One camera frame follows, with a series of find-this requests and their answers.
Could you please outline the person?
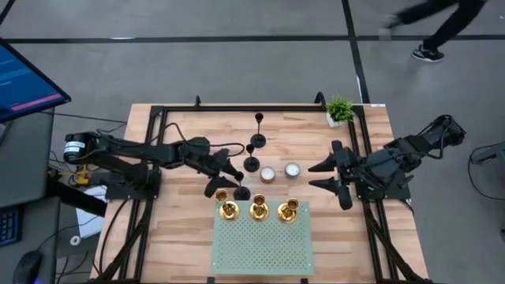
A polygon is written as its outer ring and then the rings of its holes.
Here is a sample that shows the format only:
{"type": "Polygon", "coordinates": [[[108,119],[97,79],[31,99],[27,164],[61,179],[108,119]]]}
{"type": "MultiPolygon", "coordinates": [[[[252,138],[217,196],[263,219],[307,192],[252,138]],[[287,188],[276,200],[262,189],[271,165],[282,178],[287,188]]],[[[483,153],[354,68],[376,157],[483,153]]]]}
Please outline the person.
{"type": "Polygon", "coordinates": [[[445,54],[439,51],[448,40],[464,30],[481,12],[488,0],[424,0],[416,5],[391,14],[380,29],[380,36],[390,38],[400,26],[413,24],[450,6],[458,8],[443,22],[437,31],[413,50],[412,56],[424,62],[441,62],[445,54]]]}

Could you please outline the grey desk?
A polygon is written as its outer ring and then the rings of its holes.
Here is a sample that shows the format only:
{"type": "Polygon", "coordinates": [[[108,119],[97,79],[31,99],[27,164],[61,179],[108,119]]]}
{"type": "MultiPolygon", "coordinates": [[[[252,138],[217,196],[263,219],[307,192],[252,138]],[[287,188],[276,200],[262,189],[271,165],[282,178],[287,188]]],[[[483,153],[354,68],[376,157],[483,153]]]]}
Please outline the grey desk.
{"type": "Polygon", "coordinates": [[[21,204],[21,240],[0,247],[0,284],[12,284],[21,257],[39,250],[39,284],[54,284],[60,199],[46,198],[52,109],[13,121],[0,144],[0,208],[21,204]]]}

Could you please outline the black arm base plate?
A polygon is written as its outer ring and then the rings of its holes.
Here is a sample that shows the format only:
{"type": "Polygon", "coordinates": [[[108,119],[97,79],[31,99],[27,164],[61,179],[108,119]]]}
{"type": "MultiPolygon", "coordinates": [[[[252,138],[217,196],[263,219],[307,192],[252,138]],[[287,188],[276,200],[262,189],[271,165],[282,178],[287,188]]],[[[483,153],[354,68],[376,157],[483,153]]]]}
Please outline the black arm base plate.
{"type": "Polygon", "coordinates": [[[103,184],[107,200],[152,200],[159,195],[161,170],[141,170],[135,174],[109,173],[103,184]]]}
{"type": "Polygon", "coordinates": [[[408,183],[412,178],[401,170],[390,177],[375,177],[362,171],[355,181],[357,195],[371,201],[407,200],[411,198],[408,183]]]}

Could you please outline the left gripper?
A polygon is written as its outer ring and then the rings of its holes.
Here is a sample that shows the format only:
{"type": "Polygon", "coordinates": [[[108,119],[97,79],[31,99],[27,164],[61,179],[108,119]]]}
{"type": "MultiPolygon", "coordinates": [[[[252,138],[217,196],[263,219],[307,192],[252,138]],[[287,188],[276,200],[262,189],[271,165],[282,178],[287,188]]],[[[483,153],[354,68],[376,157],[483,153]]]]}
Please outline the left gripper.
{"type": "Polygon", "coordinates": [[[237,188],[238,184],[220,176],[221,171],[234,177],[241,174],[229,159],[230,150],[223,148],[214,154],[210,154],[210,143],[204,137],[197,137],[200,144],[184,143],[183,163],[194,169],[198,174],[206,175],[210,181],[207,183],[204,195],[211,198],[218,189],[237,188]]]}

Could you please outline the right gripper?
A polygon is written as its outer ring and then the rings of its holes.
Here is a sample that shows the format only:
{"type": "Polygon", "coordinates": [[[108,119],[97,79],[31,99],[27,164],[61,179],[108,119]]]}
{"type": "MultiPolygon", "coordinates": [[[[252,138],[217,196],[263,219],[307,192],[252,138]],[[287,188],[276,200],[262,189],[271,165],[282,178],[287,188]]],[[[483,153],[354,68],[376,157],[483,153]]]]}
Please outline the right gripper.
{"type": "Polygon", "coordinates": [[[309,181],[311,186],[325,189],[336,193],[339,198],[340,207],[345,211],[353,206],[348,185],[351,182],[359,181],[358,170],[360,167],[359,158],[348,147],[343,147],[340,140],[333,141],[333,153],[321,163],[309,168],[309,172],[332,172],[337,170],[339,179],[334,177],[328,179],[309,181]]]}

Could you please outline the black keyboard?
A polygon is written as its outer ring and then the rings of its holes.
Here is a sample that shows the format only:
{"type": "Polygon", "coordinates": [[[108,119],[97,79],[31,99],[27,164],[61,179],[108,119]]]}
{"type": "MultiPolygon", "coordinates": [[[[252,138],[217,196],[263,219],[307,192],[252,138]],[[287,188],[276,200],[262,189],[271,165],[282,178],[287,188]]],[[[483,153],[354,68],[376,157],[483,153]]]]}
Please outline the black keyboard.
{"type": "Polygon", "coordinates": [[[0,208],[0,247],[21,240],[21,222],[19,206],[0,208]]]}

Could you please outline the gold candlestick holder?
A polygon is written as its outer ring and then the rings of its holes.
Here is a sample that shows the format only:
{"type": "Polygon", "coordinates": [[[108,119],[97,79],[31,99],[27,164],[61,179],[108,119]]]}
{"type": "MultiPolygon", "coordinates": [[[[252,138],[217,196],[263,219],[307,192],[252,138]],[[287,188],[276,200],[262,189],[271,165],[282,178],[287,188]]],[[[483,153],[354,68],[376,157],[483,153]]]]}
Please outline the gold candlestick holder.
{"type": "Polygon", "coordinates": [[[290,198],[287,202],[280,204],[277,209],[278,219],[286,224],[293,223],[297,219],[297,209],[299,202],[296,198],[290,198]]]}
{"type": "Polygon", "coordinates": [[[215,193],[215,199],[219,203],[220,217],[227,221],[232,221],[240,215],[239,206],[228,200],[229,194],[225,189],[219,189],[215,193]]]}
{"type": "Polygon", "coordinates": [[[250,216],[258,222],[267,219],[269,215],[269,208],[266,203],[265,197],[262,194],[256,194],[252,199],[252,204],[249,207],[250,216]]]}

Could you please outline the black computer mouse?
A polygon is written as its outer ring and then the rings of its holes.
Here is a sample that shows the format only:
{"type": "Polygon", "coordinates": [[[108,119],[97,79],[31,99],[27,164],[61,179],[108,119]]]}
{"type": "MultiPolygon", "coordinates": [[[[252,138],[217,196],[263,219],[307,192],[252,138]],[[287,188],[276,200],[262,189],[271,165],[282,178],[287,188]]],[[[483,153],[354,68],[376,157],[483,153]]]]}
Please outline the black computer mouse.
{"type": "Polygon", "coordinates": [[[43,254],[38,250],[26,252],[13,273],[13,284],[39,284],[39,268],[42,263],[43,254]]]}

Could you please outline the yellow clamp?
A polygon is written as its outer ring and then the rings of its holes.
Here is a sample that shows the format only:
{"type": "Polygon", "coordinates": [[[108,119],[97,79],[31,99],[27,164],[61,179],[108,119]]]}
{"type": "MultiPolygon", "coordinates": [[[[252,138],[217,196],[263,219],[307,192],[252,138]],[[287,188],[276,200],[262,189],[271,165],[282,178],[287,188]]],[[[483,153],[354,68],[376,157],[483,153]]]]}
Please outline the yellow clamp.
{"type": "Polygon", "coordinates": [[[71,182],[76,187],[88,186],[90,183],[89,170],[86,165],[80,166],[71,178],[71,182]]]}

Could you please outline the green plant in white pot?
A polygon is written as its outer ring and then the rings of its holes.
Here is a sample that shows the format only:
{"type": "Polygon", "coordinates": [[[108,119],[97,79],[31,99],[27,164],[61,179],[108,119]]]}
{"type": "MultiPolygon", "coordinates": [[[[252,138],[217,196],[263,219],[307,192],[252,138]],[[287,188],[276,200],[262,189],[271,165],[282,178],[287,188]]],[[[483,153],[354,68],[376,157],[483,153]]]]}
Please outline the green plant in white pot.
{"type": "Polygon", "coordinates": [[[349,99],[343,97],[334,97],[326,105],[327,122],[331,128],[336,128],[344,125],[354,119],[352,111],[353,103],[349,99]]]}

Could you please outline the computer monitor blue screen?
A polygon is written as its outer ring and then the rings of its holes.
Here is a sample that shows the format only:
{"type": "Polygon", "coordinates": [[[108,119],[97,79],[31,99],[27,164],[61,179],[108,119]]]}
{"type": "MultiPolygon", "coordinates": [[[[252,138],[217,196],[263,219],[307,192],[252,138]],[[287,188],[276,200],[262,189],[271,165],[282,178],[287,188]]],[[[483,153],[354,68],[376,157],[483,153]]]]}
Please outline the computer monitor blue screen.
{"type": "Polygon", "coordinates": [[[0,123],[71,100],[55,82],[0,38],[0,123]]]}

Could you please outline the black aluminium table frame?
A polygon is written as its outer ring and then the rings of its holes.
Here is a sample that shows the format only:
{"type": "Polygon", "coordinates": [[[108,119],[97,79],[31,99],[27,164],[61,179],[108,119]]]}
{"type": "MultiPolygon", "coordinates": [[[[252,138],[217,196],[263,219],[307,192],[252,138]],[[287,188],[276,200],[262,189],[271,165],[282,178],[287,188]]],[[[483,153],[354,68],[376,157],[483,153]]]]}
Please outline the black aluminium table frame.
{"type": "Polygon", "coordinates": [[[309,202],[311,213],[314,275],[213,275],[210,270],[214,218],[213,200],[204,195],[208,180],[188,167],[165,170],[162,186],[153,203],[148,236],[137,241],[116,278],[140,284],[373,284],[372,260],[378,257],[384,275],[389,272],[387,256],[380,243],[370,245],[360,200],[351,209],[340,208],[335,196],[313,187],[316,174],[309,167],[322,161],[333,140],[357,147],[360,153],[377,151],[394,135],[386,107],[357,106],[359,113],[349,126],[331,128],[321,103],[203,103],[134,104],[129,113],[125,138],[144,139],[148,127],[165,128],[165,141],[182,136],[205,136],[211,142],[246,143],[257,132],[256,113],[264,119],[260,132],[267,137],[257,157],[276,170],[268,185],[257,174],[246,174],[245,186],[269,200],[296,197],[309,202]],[[300,175],[288,178],[287,163],[296,163],[300,175]]]}

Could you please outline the white paper sheet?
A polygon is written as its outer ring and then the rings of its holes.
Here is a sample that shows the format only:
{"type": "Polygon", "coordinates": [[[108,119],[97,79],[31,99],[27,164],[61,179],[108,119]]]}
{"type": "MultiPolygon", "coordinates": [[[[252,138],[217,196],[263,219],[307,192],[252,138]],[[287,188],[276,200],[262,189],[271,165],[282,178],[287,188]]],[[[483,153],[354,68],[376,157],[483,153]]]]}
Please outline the white paper sheet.
{"type": "MultiPolygon", "coordinates": [[[[105,185],[96,186],[84,191],[89,196],[94,196],[101,201],[105,200],[107,187],[105,185]]],[[[88,213],[82,209],[76,209],[77,221],[79,224],[79,233],[82,239],[91,237],[101,232],[103,226],[103,217],[88,213]]]]}

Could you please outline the black candlestick holder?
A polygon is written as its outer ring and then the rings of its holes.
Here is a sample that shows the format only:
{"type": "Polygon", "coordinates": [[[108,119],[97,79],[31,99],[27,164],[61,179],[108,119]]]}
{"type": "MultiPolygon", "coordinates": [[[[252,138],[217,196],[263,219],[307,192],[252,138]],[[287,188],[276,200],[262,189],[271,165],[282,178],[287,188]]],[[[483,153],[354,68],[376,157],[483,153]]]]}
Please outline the black candlestick holder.
{"type": "Polygon", "coordinates": [[[234,190],[234,199],[235,200],[250,200],[250,197],[251,197],[250,190],[241,184],[241,182],[244,179],[244,174],[241,171],[239,171],[234,176],[234,178],[238,182],[238,187],[234,190]]]}
{"type": "Polygon", "coordinates": [[[264,115],[262,113],[256,113],[255,119],[257,123],[257,133],[251,136],[250,143],[254,148],[262,148],[266,144],[266,137],[260,133],[260,124],[264,119],[264,115]]]}
{"type": "Polygon", "coordinates": [[[260,168],[260,161],[253,156],[255,147],[252,144],[248,144],[245,149],[249,153],[249,157],[243,163],[244,169],[250,173],[256,172],[260,168]]]}

